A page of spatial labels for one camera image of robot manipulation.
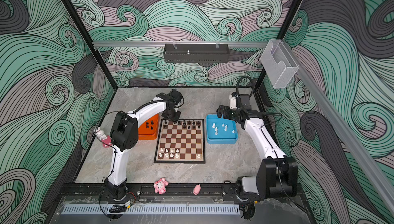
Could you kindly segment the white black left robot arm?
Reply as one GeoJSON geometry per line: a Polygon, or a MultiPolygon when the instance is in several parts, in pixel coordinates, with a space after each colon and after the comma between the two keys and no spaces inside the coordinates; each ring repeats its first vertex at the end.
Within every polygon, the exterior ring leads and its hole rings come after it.
{"type": "Polygon", "coordinates": [[[105,187],[113,199],[121,200],[126,195],[128,157],[131,148],[139,140],[139,126],[159,113],[162,113],[168,120],[178,121],[181,115],[178,108],[183,100],[183,95],[176,89],[172,89],[168,94],[156,95],[153,100],[135,110],[120,111],[116,114],[110,130],[113,149],[110,173],[104,179],[105,187]]]}

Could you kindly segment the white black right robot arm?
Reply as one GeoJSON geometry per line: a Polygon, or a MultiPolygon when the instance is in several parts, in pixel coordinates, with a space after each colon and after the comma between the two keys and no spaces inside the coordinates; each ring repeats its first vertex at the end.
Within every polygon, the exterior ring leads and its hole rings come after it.
{"type": "Polygon", "coordinates": [[[248,94],[233,92],[229,100],[229,106],[220,105],[216,110],[218,117],[240,124],[252,139],[261,159],[255,176],[238,178],[237,195],[242,200],[248,200],[253,195],[261,200],[296,196],[298,164],[280,149],[267,129],[268,122],[264,121],[266,116],[281,117],[281,114],[253,110],[248,94]]]}

